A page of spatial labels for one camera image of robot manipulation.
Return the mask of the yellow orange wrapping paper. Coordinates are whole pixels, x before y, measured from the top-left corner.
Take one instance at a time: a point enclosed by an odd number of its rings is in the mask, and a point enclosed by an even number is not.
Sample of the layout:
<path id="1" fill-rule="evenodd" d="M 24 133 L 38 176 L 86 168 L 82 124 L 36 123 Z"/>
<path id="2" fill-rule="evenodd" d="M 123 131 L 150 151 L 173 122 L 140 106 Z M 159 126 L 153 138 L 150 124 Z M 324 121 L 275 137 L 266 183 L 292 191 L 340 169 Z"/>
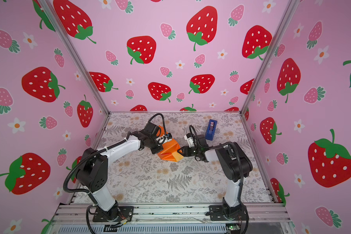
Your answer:
<path id="1" fill-rule="evenodd" d="M 183 156 L 177 151 L 180 149 L 180 145 L 175 139 L 166 142 L 162 145 L 163 150 L 157 153 L 160 159 L 178 162 L 183 159 Z"/>

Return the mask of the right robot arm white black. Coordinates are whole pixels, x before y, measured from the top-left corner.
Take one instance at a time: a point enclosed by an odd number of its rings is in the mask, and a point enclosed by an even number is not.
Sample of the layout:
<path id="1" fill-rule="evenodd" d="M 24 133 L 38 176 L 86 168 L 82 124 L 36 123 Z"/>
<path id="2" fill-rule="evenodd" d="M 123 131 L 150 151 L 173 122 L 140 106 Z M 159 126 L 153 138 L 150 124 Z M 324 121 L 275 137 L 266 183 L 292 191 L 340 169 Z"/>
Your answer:
<path id="1" fill-rule="evenodd" d="M 249 221 L 248 210 L 241 200 L 241 195 L 244 179 L 253 170 L 253 165 L 237 143 L 226 142 L 213 147 L 204 147 L 196 143 L 194 146 L 184 146 L 177 152 L 184 157 L 194 157 L 198 161 L 219 161 L 229 182 L 222 199 L 221 211 L 214 213 L 227 220 Z"/>

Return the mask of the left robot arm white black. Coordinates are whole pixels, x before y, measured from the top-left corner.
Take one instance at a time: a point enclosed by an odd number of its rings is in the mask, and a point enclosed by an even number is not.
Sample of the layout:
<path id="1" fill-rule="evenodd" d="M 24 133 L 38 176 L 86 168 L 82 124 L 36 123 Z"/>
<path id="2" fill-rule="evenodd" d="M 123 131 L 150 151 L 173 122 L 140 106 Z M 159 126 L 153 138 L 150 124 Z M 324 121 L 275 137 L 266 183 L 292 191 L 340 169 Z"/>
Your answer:
<path id="1" fill-rule="evenodd" d="M 107 187 L 109 166 L 121 157 L 145 147 L 157 154 L 163 150 L 162 145 L 171 140 L 170 133 L 160 136 L 142 130 L 128 133 L 124 140 L 82 157 L 80 166 L 77 166 L 76 179 L 87 189 L 86 193 L 104 219 L 113 221 L 120 215 L 118 202 Z"/>

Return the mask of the blue tape dispenser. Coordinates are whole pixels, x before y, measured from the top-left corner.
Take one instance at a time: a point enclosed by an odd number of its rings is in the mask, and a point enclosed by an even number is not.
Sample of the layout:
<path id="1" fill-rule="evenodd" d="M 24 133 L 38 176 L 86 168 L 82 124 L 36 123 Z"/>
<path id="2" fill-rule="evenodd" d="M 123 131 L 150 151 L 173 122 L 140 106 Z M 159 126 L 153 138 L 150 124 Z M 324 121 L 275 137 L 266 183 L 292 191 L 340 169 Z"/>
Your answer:
<path id="1" fill-rule="evenodd" d="M 214 139 L 215 131 L 216 131 L 217 121 L 209 120 L 207 130 L 205 133 L 205 139 L 212 141 Z"/>

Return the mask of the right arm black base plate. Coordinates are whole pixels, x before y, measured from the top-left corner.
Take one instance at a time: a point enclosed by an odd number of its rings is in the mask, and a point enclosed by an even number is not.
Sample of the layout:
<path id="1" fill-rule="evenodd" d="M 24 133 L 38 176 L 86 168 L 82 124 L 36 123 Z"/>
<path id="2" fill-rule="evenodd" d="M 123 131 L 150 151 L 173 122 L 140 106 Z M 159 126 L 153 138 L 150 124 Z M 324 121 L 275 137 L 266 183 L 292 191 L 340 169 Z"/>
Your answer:
<path id="1" fill-rule="evenodd" d="M 212 221 L 247 221 L 250 219 L 247 207 L 242 204 L 236 207 L 211 205 L 205 215 L 209 216 Z"/>

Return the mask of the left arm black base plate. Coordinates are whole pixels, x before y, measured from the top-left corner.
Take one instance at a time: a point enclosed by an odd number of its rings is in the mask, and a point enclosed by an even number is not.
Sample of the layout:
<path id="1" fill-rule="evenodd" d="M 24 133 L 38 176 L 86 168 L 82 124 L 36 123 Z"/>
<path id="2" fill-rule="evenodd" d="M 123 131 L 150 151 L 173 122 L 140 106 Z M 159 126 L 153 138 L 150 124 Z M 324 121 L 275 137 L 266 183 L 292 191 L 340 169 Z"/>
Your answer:
<path id="1" fill-rule="evenodd" d="M 134 213 L 134 206 L 112 207 L 109 211 L 103 211 L 97 207 L 93 216 L 93 222 L 130 222 Z"/>

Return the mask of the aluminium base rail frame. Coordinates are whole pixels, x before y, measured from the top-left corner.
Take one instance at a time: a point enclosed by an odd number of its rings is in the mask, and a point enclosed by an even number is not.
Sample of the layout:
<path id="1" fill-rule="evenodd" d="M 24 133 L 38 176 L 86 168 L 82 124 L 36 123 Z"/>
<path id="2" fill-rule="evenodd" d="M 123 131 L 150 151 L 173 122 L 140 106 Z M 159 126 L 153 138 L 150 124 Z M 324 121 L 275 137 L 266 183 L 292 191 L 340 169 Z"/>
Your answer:
<path id="1" fill-rule="evenodd" d="M 45 234 L 295 234 L 280 203 L 247 203 L 247 212 L 233 220 L 218 203 L 123 203 L 127 223 L 97 221 L 86 215 L 87 204 L 60 205 Z"/>

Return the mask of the left aluminium corner post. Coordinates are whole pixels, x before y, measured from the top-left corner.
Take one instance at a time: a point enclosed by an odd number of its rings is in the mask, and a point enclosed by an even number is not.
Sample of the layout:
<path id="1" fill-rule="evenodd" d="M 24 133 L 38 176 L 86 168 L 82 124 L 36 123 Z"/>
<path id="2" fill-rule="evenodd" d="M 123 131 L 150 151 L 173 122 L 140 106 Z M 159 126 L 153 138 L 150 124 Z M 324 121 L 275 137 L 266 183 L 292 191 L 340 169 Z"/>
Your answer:
<path id="1" fill-rule="evenodd" d="M 74 47 L 73 43 L 69 39 L 69 35 L 66 33 L 65 29 L 62 26 L 61 21 L 57 17 L 57 14 L 53 8 L 53 1 L 47 1 L 47 0 L 40 0 L 39 1 L 41 6 L 43 7 L 43 10 L 52 23 L 53 27 L 55 28 L 60 40 L 62 41 L 63 45 L 65 46 L 66 50 L 68 51 L 70 57 L 72 58 L 75 66 L 77 67 L 78 71 L 82 75 L 85 83 L 89 87 L 90 92 L 94 96 L 95 100 L 99 104 L 102 112 L 106 117 L 110 115 L 110 111 L 105 104 L 104 100 L 102 99 L 101 95 L 99 94 L 98 89 L 96 88 L 87 68 L 85 67 L 82 59 L 80 58 L 78 51 Z"/>

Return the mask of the aluminium corner post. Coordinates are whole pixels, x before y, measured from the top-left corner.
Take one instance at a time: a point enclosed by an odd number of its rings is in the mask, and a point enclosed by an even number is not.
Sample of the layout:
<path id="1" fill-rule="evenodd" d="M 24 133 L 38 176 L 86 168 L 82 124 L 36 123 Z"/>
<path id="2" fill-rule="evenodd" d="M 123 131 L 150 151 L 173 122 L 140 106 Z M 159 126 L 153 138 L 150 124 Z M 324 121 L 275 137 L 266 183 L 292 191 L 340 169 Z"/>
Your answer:
<path id="1" fill-rule="evenodd" d="M 261 63 L 261 65 L 259 67 L 259 70 L 256 74 L 256 77 L 254 78 L 253 84 L 252 84 L 251 89 L 249 91 L 249 94 L 246 98 L 246 101 L 244 102 L 242 110 L 240 111 L 241 116 L 244 116 L 244 114 L 246 113 L 246 111 L 250 105 L 250 102 L 253 98 L 253 95 L 255 94 L 256 89 L 260 85 L 261 79 L 264 77 L 265 72 L 269 66 L 269 63 L 274 56 L 275 49 L 277 48 L 277 46 L 281 42 L 282 37 L 283 37 L 284 33 L 286 32 L 299 4 L 300 4 L 299 0 L 289 1 L 287 8 L 283 14 L 283 17 L 282 17 L 282 19 L 277 27 L 277 30 L 276 30 L 275 34 L 273 35 L 271 45 L 269 46 L 269 49 L 266 52 L 266 55 L 263 59 L 263 62 Z"/>
<path id="2" fill-rule="evenodd" d="M 82 75 L 85 83 L 89 87 L 90 92 L 94 96 L 95 100 L 99 104 L 102 112 L 106 117 L 110 115 L 110 111 L 105 104 L 104 100 L 102 99 L 101 95 L 99 94 L 98 89 L 96 88 L 87 68 L 85 67 L 82 59 L 80 58 L 78 51 L 74 47 L 73 43 L 69 39 L 69 35 L 66 33 L 65 29 L 62 26 L 61 21 L 57 17 L 57 14 L 53 8 L 53 1 L 47 1 L 47 0 L 40 0 L 39 1 L 41 6 L 43 7 L 43 10 L 52 23 L 53 27 L 55 28 L 60 40 L 62 41 L 63 45 L 65 46 L 66 50 L 68 51 L 70 57 L 72 58 L 75 66 L 77 67 L 78 71 Z"/>

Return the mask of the right aluminium corner post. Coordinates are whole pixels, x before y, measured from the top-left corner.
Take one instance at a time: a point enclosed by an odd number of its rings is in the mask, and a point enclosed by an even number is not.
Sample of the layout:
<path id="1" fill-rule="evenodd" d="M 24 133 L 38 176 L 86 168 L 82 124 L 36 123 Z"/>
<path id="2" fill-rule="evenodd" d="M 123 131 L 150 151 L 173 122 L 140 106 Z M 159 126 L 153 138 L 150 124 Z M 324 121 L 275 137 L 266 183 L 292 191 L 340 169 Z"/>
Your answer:
<path id="1" fill-rule="evenodd" d="M 259 70 L 256 74 L 256 77 L 254 78 L 253 84 L 252 84 L 251 89 L 249 91 L 249 94 L 246 98 L 246 101 L 244 102 L 242 110 L 240 111 L 241 116 L 244 116 L 244 114 L 246 113 L 246 111 L 250 105 L 250 102 L 253 98 L 253 95 L 255 94 L 256 89 L 260 85 L 261 79 L 264 77 L 265 72 L 269 66 L 269 63 L 274 56 L 275 49 L 277 48 L 277 46 L 281 42 L 282 37 L 283 37 L 284 33 L 286 32 L 299 4 L 300 4 L 299 0 L 289 1 L 287 8 L 283 14 L 283 17 L 282 17 L 282 19 L 277 27 L 277 30 L 276 30 L 275 34 L 273 35 L 271 45 L 269 46 L 269 49 L 266 52 L 266 55 L 263 59 L 263 62 L 261 63 L 261 65 L 259 67 Z"/>

